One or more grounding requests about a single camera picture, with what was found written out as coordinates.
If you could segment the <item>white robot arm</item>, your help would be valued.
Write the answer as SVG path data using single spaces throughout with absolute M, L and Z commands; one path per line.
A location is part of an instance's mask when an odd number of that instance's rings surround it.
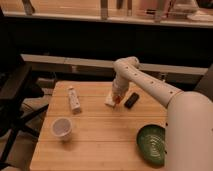
M 133 82 L 167 109 L 165 171 L 213 171 L 213 101 L 156 79 L 139 65 L 136 57 L 114 62 L 113 101 L 119 103 Z

